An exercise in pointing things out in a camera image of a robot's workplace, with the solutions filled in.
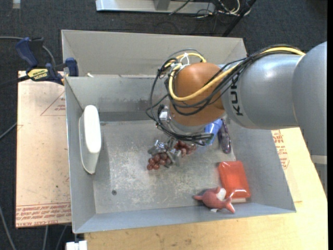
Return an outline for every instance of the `cardboard sheet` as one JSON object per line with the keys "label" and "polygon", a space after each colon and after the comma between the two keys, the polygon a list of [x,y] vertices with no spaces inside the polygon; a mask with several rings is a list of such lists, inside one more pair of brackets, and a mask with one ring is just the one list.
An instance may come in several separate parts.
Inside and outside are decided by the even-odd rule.
{"label": "cardboard sheet", "polygon": [[65,88],[18,84],[16,227],[71,222]]}

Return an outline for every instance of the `yellow cable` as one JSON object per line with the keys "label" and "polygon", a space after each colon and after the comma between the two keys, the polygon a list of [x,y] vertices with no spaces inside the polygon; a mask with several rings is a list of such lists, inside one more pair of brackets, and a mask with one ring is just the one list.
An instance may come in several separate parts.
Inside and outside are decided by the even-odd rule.
{"label": "yellow cable", "polygon": [[[302,51],[299,51],[297,49],[290,48],[290,47],[285,47],[285,46],[270,48],[268,50],[263,51],[262,54],[268,53],[268,52],[274,52],[274,51],[289,51],[289,52],[297,54],[297,55],[305,55],[305,53],[302,52]],[[201,89],[197,90],[195,93],[192,93],[191,95],[188,95],[188,96],[185,96],[185,97],[178,97],[178,96],[176,96],[174,94],[173,88],[172,88],[172,78],[174,77],[174,74],[176,73],[176,69],[178,69],[178,66],[177,66],[177,68],[175,68],[174,70],[172,70],[172,72],[170,74],[170,78],[169,78],[169,92],[170,92],[170,95],[171,95],[171,97],[174,100],[181,101],[181,102],[193,99],[194,97],[202,94],[208,88],[210,88],[211,86],[213,86],[214,84],[216,84],[217,82],[219,82],[220,80],[222,80],[225,76],[227,76],[229,73],[231,73],[234,70],[235,67],[236,67],[236,65],[233,66],[232,68],[229,68],[228,70],[224,71],[222,74],[220,74],[218,77],[216,77],[214,80],[212,80],[211,82],[209,82],[207,85],[205,85]]]}

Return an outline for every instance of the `pink plastic toy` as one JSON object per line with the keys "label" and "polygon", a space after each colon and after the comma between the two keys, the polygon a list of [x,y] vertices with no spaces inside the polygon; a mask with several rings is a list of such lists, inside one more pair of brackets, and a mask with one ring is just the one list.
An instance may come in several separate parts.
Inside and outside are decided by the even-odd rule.
{"label": "pink plastic toy", "polygon": [[203,195],[195,195],[193,198],[195,200],[202,201],[204,205],[209,208],[217,210],[226,208],[231,213],[235,213],[235,209],[231,204],[232,195],[229,196],[227,199],[224,199],[225,193],[225,189],[221,187],[216,187],[206,190]]}

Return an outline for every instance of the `white plastic object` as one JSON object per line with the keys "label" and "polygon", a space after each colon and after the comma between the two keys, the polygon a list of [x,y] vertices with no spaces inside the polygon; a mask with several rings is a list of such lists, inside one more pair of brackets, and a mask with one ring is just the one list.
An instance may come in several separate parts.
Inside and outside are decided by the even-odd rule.
{"label": "white plastic object", "polygon": [[87,241],[68,242],[66,243],[66,250],[88,250]]}
{"label": "white plastic object", "polygon": [[98,110],[93,105],[86,106],[79,119],[79,136],[83,168],[94,174],[101,149],[101,132]]}

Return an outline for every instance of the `blue clamp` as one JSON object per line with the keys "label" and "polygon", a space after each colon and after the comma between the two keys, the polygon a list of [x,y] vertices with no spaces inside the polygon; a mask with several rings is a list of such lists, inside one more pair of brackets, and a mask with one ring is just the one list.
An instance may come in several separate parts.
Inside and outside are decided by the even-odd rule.
{"label": "blue clamp", "polygon": [[69,76],[78,77],[79,76],[79,69],[76,63],[76,60],[72,57],[69,57],[65,61],[66,66],[69,69]]}
{"label": "blue clamp", "polygon": [[25,79],[31,79],[33,81],[51,81],[63,85],[63,76],[58,73],[57,69],[63,69],[64,67],[68,67],[70,76],[79,76],[78,65],[76,60],[72,57],[67,58],[64,64],[55,66],[54,68],[50,63],[47,63],[46,65],[40,63],[39,60],[43,59],[43,42],[43,38],[30,40],[29,37],[25,37],[15,45],[15,49],[19,56],[29,64],[29,68],[26,70],[27,77],[25,77]]}
{"label": "blue clamp", "polygon": [[34,68],[37,67],[38,60],[30,49],[30,42],[30,38],[25,37],[15,45],[15,49],[19,56],[29,63],[30,68]]}

